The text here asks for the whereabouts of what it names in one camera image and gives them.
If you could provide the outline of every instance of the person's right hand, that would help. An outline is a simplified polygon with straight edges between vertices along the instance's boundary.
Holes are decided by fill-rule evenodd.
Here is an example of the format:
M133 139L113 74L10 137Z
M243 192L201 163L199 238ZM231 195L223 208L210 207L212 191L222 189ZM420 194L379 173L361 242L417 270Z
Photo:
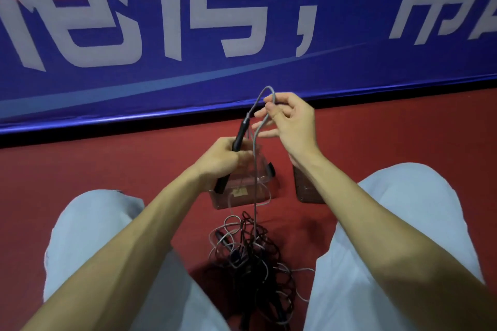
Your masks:
M292 164L301 168L307 156L320 154L316 141L314 108L294 93L276 93L278 104L271 101L272 96L264 98L265 107L256 111L254 116L264 118L269 114L271 120L266 125L276 124L276 128L261 131L258 137L279 136L290 154ZM254 123L252 128L256 129L260 124L261 122Z

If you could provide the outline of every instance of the backdrop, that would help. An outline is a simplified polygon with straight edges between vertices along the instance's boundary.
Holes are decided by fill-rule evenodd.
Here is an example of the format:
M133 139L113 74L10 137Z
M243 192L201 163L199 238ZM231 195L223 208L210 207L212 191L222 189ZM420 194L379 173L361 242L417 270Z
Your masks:
M497 0L0 0L0 132L492 78Z

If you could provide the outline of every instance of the yellow sticker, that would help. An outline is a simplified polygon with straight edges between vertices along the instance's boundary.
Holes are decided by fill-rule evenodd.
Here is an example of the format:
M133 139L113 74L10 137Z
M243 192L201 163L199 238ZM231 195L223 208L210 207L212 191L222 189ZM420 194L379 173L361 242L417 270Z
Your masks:
M239 187L238 189L233 189L231 192L234 197L248 195L246 187Z

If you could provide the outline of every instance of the jump rope handle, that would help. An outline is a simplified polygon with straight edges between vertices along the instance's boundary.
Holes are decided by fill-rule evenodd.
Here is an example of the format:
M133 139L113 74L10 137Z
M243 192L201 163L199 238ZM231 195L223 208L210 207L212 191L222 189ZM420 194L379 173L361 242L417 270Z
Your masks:
M244 136L248 130L248 127L250 125L250 118L249 115L245 117L243 122L240 125L240 130L238 131L238 135L235 138L235 141L233 141L233 145L231 146L231 150L233 152L239 152L240 149L242 148L242 143L244 141ZM230 180L230 175L228 174L227 176L218 178L216 185L214 186L214 192L216 194L222 194L224 192L224 189L226 188L226 185L228 181Z

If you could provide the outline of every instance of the pant leg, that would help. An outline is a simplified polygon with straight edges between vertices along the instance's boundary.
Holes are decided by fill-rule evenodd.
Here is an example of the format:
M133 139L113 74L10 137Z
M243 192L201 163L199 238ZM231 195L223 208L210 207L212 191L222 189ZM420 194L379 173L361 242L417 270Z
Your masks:
M141 199L94 190L76 197L52 230L45 253L46 301L75 271L144 209ZM229 331L209 298L174 251L167 254L133 331Z
M436 171L421 164L399 164L373 173L359 185L383 207L451 253L483 282L461 204L455 191ZM316 262L304 327L305 331L324 329L415 329L375 282L340 224L329 251Z

